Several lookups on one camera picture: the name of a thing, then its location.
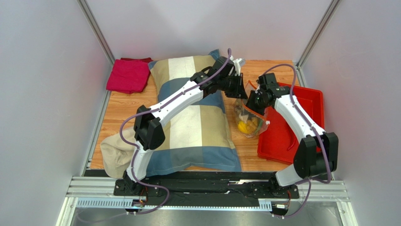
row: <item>robotic arm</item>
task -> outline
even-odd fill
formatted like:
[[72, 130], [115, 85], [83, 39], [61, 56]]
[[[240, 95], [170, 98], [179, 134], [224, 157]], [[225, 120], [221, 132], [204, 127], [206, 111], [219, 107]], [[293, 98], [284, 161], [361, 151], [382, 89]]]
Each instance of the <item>robotic arm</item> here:
[[323, 148], [329, 162], [330, 171], [337, 168], [338, 138], [334, 133], [326, 133], [319, 127], [305, 110], [299, 105], [296, 96], [290, 95], [289, 87], [279, 86], [274, 73], [263, 74], [258, 78], [258, 88], [247, 97], [243, 86], [241, 66], [245, 64], [244, 59], [233, 60], [222, 68], [219, 74], [207, 82], [227, 60], [226, 57], [217, 59], [212, 67], [207, 67], [201, 72], [195, 73], [191, 79], [176, 93], [149, 108], [141, 106], [137, 113], [145, 113], [136, 118], [134, 130], [136, 145], [139, 146], [136, 158], [133, 159], [127, 175], [135, 181], [132, 172], [138, 180], [146, 176], [146, 169], [154, 149], [159, 147], [165, 140], [163, 127], [181, 110], [187, 106], [215, 93], [217, 90], [224, 91], [230, 98], [248, 99], [247, 107], [255, 112], [263, 114], [265, 108], [272, 107], [283, 116], [294, 131], [299, 147], [294, 157], [294, 163], [287, 168], [276, 172], [269, 180], [272, 194], [277, 196], [285, 193], [286, 189], [300, 181], [327, 173], [323, 152], [316, 152], [320, 147], [319, 138], [322, 140]]

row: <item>gray floor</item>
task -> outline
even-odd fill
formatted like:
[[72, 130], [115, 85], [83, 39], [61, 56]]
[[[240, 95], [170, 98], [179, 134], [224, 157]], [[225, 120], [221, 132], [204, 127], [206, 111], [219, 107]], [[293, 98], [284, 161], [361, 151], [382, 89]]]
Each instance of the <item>gray floor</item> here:
[[[291, 203], [290, 212], [299, 208], [297, 202]], [[76, 210], [80, 218], [88, 221], [101, 220], [123, 213], [122, 209], [88, 208]], [[209, 211], [209, 210], [157, 210], [139, 216], [121, 216], [109, 221], [87, 224], [73, 219], [72, 226], [341, 226], [341, 218], [335, 202], [309, 202], [293, 218], [272, 218], [270, 213], [257, 211]]]

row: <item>red cloth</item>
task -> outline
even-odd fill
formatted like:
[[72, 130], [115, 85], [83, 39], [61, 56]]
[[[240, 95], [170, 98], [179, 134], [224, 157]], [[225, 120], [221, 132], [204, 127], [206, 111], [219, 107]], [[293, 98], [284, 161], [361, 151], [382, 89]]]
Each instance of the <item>red cloth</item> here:
[[148, 62], [151, 61], [150, 58], [116, 60], [106, 89], [128, 94], [142, 92], [148, 82], [150, 75]]

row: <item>beige towel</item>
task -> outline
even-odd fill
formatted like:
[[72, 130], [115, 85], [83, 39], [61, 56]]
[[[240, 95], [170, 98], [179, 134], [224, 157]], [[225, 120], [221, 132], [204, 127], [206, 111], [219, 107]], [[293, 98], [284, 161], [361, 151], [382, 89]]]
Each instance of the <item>beige towel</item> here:
[[[122, 132], [124, 138], [135, 143], [135, 131], [133, 127]], [[120, 134], [107, 137], [100, 143], [100, 150], [103, 155], [104, 170], [112, 178], [122, 178], [124, 171], [131, 163], [135, 147], [122, 141]]]

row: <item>white stripe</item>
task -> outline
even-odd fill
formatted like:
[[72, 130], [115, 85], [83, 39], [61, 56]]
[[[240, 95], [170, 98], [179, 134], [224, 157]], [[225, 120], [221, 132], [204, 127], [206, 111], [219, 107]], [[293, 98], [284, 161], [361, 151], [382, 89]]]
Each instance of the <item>white stripe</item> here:
[[169, 80], [190, 78], [195, 72], [195, 62], [192, 56], [168, 59]]
[[201, 106], [190, 105], [170, 121], [170, 149], [202, 146]]

